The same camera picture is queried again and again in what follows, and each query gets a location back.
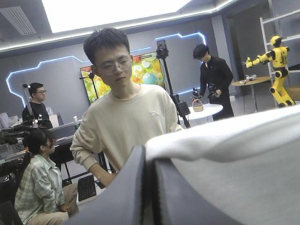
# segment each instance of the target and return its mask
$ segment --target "colorful painting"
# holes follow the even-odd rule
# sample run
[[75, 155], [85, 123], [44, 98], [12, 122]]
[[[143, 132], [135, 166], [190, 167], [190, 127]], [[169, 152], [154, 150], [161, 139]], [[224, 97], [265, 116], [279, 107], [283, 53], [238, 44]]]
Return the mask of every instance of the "colorful painting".
[[[89, 76], [90, 70], [91, 70], [90, 66], [80, 68], [82, 77]], [[93, 101], [95, 101], [97, 99], [95, 89], [93, 86], [93, 82], [90, 78], [85, 78], [83, 81], [84, 81], [84, 85], [86, 88], [86, 92], [88, 94], [89, 101], [90, 101], [90, 103], [92, 103]], [[94, 83], [95, 83], [95, 86], [97, 89], [97, 94], [98, 94], [99, 98], [102, 97], [103, 95], [105, 95], [106, 93], [108, 93], [111, 89], [108, 85], [106, 85], [102, 81], [101, 77], [99, 77], [99, 76], [94, 77]]]
[[156, 52], [133, 57], [132, 76], [134, 83], [156, 84], [165, 88], [163, 72]]
[[[87, 77], [90, 74], [90, 66], [80, 68], [80, 71], [83, 77]], [[133, 57], [131, 80], [134, 83], [156, 84], [165, 88], [163, 72], [155, 52]], [[89, 101], [92, 103], [97, 98], [93, 82], [89, 78], [86, 78], [83, 81]], [[99, 98], [107, 94], [111, 89], [102, 81], [101, 77], [95, 76], [94, 83]]]

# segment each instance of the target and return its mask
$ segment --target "green plaid shirt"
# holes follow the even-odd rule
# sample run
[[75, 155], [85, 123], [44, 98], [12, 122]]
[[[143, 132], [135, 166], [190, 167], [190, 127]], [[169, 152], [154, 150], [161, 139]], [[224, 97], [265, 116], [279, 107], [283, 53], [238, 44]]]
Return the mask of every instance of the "green plaid shirt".
[[55, 163], [38, 154], [30, 160], [24, 171], [15, 196], [15, 209], [24, 224], [39, 213], [60, 211], [59, 206], [65, 203], [62, 187], [56, 188], [50, 170], [54, 170], [61, 180], [60, 170]]

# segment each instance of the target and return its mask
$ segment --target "hand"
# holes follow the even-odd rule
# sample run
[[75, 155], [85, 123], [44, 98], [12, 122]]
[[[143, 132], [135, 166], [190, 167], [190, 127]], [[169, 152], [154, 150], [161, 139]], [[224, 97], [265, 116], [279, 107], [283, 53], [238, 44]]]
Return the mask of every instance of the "hand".
[[69, 213], [71, 211], [71, 207], [69, 205], [63, 204], [60, 206], [60, 211]]
[[101, 179], [97, 177], [99, 181], [101, 181], [102, 184], [104, 184], [105, 187], [111, 184], [113, 179], [115, 179], [117, 176], [117, 173], [107, 173], [105, 176], [102, 176]]
[[218, 97], [220, 97], [220, 95], [222, 94], [222, 91], [218, 89], [218, 90], [216, 90], [216, 94], [217, 94], [216, 97], [218, 98]]
[[249, 68], [249, 67], [252, 67], [252, 66], [253, 66], [253, 63], [251, 62], [250, 57], [248, 57], [247, 61], [246, 61], [246, 67]]

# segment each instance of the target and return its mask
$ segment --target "round table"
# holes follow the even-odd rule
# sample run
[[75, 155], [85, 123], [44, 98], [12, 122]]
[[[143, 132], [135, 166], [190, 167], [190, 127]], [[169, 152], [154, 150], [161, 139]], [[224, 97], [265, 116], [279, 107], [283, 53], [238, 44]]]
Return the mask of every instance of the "round table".
[[233, 82], [232, 85], [233, 86], [246, 86], [246, 85], [250, 85], [251, 92], [252, 92], [252, 98], [253, 98], [254, 104], [255, 104], [255, 112], [257, 112], [258, 109], [257, 109], [257, 103], [256, 103], [256, 97], [255, 97], [255, 92], [254, 92], [253, 84], [262, 83], [262, 82], [265, 82], [265, 81], [269, 81], [270, 79], [271, 79], [271, 77], [269, 77], [269, 76], [260, 76], [260, 77], [257, 77], [253, 81], [240, 80], [240, 81]]
[[[204, 104], [203, 111], [201, 112], [195, 112], [193, 107], [189, 107], [188, 109], [190, 110], [191, 114], [186, 116], [186, 118], [188, 119], [188, 122], [190, 123], [191, 127], [193, 127], [193, 126], [200, 125], [199, 119], [212, 116], [218, 113], [223, 109], [223, 106], [218, 104]], [[183, 127], [184, 126], [183, 119], [179, 117], [179, 120], [181, 126]]]

